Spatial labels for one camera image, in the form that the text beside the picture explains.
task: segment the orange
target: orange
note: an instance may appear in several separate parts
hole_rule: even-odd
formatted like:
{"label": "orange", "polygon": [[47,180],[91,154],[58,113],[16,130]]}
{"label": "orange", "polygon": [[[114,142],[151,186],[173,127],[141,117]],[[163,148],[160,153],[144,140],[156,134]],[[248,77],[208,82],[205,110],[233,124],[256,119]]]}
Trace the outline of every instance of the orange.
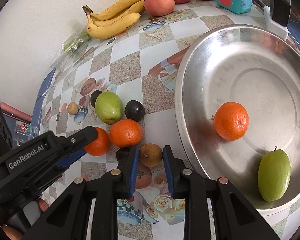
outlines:
{"label": "orange", "polygon": [[235,141],[244,136],[248,126],[248,113],[236,102],[224,103],[214,116],[214,128],[218,135],[228,141]]}
{"label": "orange", "polygon": [[117,147],[136,145],[141,141],[142,128],[131,119],[120,120],[111,127],[109,137],[111,143]]}
{"label": "orange", "polygon": [[83,149],[93,156],[101,156],[110,149],[110,139],[105,130],[99,127],[95,127],[98,131],[98,138],[89,143]]}

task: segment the metal screw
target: metal screw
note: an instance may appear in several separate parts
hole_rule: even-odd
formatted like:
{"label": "metal screw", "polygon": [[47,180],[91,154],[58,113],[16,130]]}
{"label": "metal screw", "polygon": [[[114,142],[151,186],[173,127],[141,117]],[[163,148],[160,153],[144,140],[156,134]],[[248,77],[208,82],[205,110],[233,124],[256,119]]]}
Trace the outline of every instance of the metal screw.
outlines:
{"label": "metal screw", "polygon": [[182,173],[184,175],[190,175],[192,173],[191,169],[183,169]]}
{"label": "metal screw", "polygon": [[225,177],[221,177],[221,178],[219,179],[219,182],[220,182],[221,184],[228,184],[229,180],[228,180],[227,178],[225,178]]}
{"label": "metal screw", "polygon": [[111,174],[112,175],[119,175],[121,173],[121,171],[119,170],[119,169],[113,169],[112,171],[111,171]]}
{"label": "metal screw", "polygon": [[81,177],[76,177],[76,178],[73,180],[73,182],[74,182],[75,184],[81,184],[81,183],[83,182],[83,178],[81,178]]}

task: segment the silver tray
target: silver tray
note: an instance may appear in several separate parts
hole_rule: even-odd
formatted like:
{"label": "silver tray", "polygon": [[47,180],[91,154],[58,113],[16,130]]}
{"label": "silver tray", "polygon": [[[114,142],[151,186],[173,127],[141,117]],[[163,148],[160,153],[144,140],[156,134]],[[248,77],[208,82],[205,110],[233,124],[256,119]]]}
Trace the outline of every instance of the silver tray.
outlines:
{"label": "silver tray", "polygon": [[[212,115],[225,102],[242,104],[247,133],[233,142],[215,131]],[[254,26],[228,25],[201,36],[186,52],[177,75],[178,130],[194,169],[227,177],[262,215],[300,198],[300,55],[285,41]],[[261,158],[275,146],[286,151],[291,179],[277,201],[258,190]]]}

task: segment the white wall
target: white wall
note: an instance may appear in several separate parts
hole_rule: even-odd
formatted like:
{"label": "white wall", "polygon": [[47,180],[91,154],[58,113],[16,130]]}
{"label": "white wall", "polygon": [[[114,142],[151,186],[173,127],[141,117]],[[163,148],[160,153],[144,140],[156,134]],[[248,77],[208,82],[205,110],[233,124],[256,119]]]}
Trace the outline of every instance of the white wall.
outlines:
{"label": "white wall", "polygon": [[0,101],[32,114],[57,49],[86,23],[81,6],[100,12],[117,0],[9,0],[0,13]]}

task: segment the banana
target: banana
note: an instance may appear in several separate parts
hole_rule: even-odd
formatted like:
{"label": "banana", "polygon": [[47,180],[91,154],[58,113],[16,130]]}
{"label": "banana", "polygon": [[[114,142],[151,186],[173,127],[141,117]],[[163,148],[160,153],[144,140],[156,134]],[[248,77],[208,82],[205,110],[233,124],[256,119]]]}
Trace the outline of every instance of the banana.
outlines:
{"label": "banana", "polygon": [[87,14],[88,23],[86,31],[92,38],[99,40],[108,39],[122,33],[130,26],[134,25],[139,18],[139,13],[131,13],[122,17],[110,26],[98,27],[92,22],[90,14]]}
{"label": "banana", "polygon": [[136,2],[135,4],[131,5],[129,9],[125,10],[122,14],[118,15],[116,18],[113,18],[113,19],[110,19],[110,20],[106,20],[106,21],[99,21],[97,19],[97,14],[95,14],[95,13],[92,12],[92,13],[90,13],[91,20],[98,27],[110,26],[111,24],[114,24],[115,22],[117,22],[118,20],[120,20],[122,17],[124,17],[124,16],[126,16],[126,15],[128,15],[130,13],[142,12],[143,9],[144,9],[144,4],[145,4],[144,0]]}
{"label": "banana", "polygon": [[117,16],[119,13],[139,1],[141,0],[119,0],[105,11],[96,14],[95,17],[100,21],[112,19],[113,17]]}

